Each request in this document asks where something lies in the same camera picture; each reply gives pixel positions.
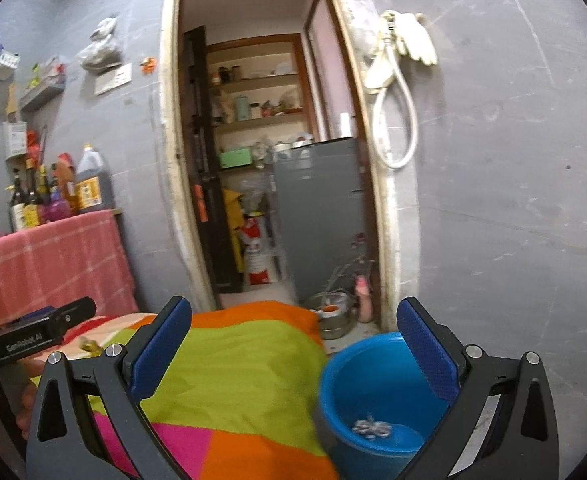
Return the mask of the person's left hand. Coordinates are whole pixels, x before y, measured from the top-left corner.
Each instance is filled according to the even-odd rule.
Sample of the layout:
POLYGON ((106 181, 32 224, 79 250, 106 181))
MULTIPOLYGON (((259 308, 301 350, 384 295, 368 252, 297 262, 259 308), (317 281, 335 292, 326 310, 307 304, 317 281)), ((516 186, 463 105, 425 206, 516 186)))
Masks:
POLYGON ((16 414, 16 426, 21 431, 24 440, 28 440, 30 434, 31 419, 36 398, 37 386, 33 378, 39 377, 44 370, 45 363, 41 360, 22 360, 18 370, 23 375, 23 388, 20 393, 20 411, 16 414))

